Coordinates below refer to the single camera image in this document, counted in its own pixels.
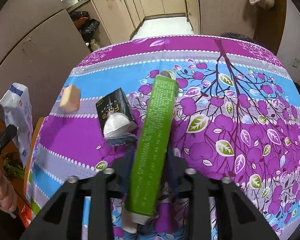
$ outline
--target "leaf pattern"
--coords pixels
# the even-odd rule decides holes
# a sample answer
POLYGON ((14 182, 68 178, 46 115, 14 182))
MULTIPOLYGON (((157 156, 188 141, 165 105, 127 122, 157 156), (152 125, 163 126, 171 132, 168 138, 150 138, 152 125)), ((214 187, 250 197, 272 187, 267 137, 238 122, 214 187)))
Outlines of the leaf pattern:
POLYGON ((231 78, 228 75, 221 73, 221 74, 219 74, 219 79, 224 84, 226 84, 230 87, 233 87, 233 82, 232 82, 231 78))
POLYGON ((246 158, 244 157, 244 155, 243 154, 238 155, 234 161, 235 174, 238 174, 240 171, 242 171, 245 165, 246 165, 246 158))
POLYGON ((233 97, 235 94, 236 93, 234 91, 232 91, 232 90, 227 90, 225 92, 225 96, 227 96, 227 97, 233 97))
POLYGON ((270 188, 269 188, 269 187, 266 187, 266 188, 263 190, 263 192, 262 192, 261 198, 267 197, 268 194, 269 194, 269 192, 270 192, 270 188))
POLYGON ((253 188, 261 188, 262 187, 262 182, 259 174, 253 174, 250 176, 250 185, 253 188))
POLYGON ((181 70, 181 66, 180 65, 174 65, 174 69, 175 70, 181 70))
POLYGON ((227 113, 231 114, 232 111, 233 111, 233 105, 232 105, 232 103, 231 102, 226 102, 225 107, 226 107, 227 113))
POLYGON ((232 146, 227 140, 217 141, 216 150, 223 157, 234 156, 232 146))
POLYGON ((253 96, 257 96, 259 95, 259 91, 255 90, 255 89, 250 89, 250 93, 253 95, 253 96))
POLYGON ((204 114, 197 114, 189 122, 187 133, 197 133, 202 131, 208 125, 208 117, 204 114))
POLYGON ((210 82, 210 81, 207 81, 207 80, 205 80, 205 81, 202 81, 202 82, 201 82, 201 84, 202 84, 204 87, 208 87, 208 86, 210 86, 210 85, 211 85, 211 82, 210 82))
POLYGON ((286 162, 286 157, 284 155, 282 155, 281 158, 280 158, 280 168, 283 167, 283 165, 285 164, 285 162, 286 162))
POLYGON ((154 47, 154 46, 162 46, 164 44, 169 43, 168 39, 162 39, 162 40, 156 40, 154 42, 152 42, 149 47, 154 47))
POLYGON ((247 130, 245 130, 245 129, 241 130, 240 138, 246 145, 250 146, 251 137, 250 137, 250 134, 247 130))
POLYGON ((289 137, 286 137, 284 139, 284 143, 285 143, 286 146, 289 146, 291 144, 291 140, 289 139, 289 137))
POLYGON ((275 143, 275 144, 277 144, 277 145, 280 145, 280 144, 281 144, 279 135, 278 135, 278 133, 277 133, 275 130, 273 130, 273 129, 268 129, 268 130, 267 130, 267 135, 268 135, 270 141, 272 141, 273 143, 275 143))
POLYGON ((258 121, 259 121, 259 123, 261 123, 261 124, 266 124, 267 118, 266 118, 265 116, 263 116, 263 115, 259 115, 259 116, 258 116, 258 121))
POLYGON ((263 154, 262 156, 267 156, 271 151, 271 146, 270 144, 265 145, 265 148, 263 149, 263 154))
POLYGON ((101 162, 98 162, 97 165, 96 165, 96 170, 99 170, 99 171, 102 171, 104 170, 106 167, 108 166, 108 163, 106 161, 101 161, 101 162))
POLYGON ((145 84, 148 83, 148 80, 146 80, 146 79, 141 79, 141 80, 139 80, 139 82, 140 82, 141 85, 145 85, 145 84))
POLYGON ((206 166, 213 166, 213 164, 211 163, 211 161, 209 160, 203 160, 202 164, 206 165, 206 166))
POLYGON ((185 93, 185 95, 189 95, 189 96, 194 96, 199 94, 200 94, 200 88, 198 87, 190 87, 185 93))

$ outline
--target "sponge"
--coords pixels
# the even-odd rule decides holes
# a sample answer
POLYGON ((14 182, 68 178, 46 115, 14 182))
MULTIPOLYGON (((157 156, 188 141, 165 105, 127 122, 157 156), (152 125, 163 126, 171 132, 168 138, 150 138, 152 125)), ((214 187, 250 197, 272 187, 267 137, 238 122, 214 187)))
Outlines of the sponge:
POLYGON ((80 106, 80 89, 74 85, 70 85, 63 90, 60 101, 60 107, 67 113, 71 113, 79 109, 80 106))

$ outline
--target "floor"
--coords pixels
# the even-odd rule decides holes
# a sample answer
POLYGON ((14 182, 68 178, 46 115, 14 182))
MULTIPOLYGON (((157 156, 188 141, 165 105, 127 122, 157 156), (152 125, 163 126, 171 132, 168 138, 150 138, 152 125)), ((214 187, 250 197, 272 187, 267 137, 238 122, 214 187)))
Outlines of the floor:
POLYGON ((146 20, 132 40, 163 35, 194 34, 186 17, 169 17, 146 20))

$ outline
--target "table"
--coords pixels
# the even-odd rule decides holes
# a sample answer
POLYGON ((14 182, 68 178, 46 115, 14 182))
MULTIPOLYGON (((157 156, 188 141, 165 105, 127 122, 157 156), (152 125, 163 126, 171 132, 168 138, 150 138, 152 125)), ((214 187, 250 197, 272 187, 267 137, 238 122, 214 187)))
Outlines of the table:
MULTIPOLYGON (((180 87, 171 128, 175 156, 210 178, 231 177, 280 239, 288 239, 300 223, 300 96, 270 51, 213 36, 128 41, 97 50, 74 68, 63 89, 81 89, 80 109, 65 114, 59 108, 62 89, 34 145, 26 187, 33 215, 68 176, 94 176, 124 155, 124 147, 109 147, 103 139, 95 103, 121 87, 139 136, 154 77, 162 70, 176 70, 180 87)), ((123 201, 111 200, 115 239, 182 239, 188 200, 173 202, 167 182, 160 191, 155 215, 134 235, 120 228, 123 201)), ((213 200, 210 205, 216 240, 213 200)))

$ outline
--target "green box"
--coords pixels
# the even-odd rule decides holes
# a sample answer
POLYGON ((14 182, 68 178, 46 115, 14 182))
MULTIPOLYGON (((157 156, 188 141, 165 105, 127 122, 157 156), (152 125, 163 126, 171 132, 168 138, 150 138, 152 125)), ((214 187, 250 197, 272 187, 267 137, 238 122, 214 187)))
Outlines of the green box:
POLYGON ((144 224, 153 214, 170 136, 178 83, 157 75, 131 170, 126 209, 132 221, 144 224))

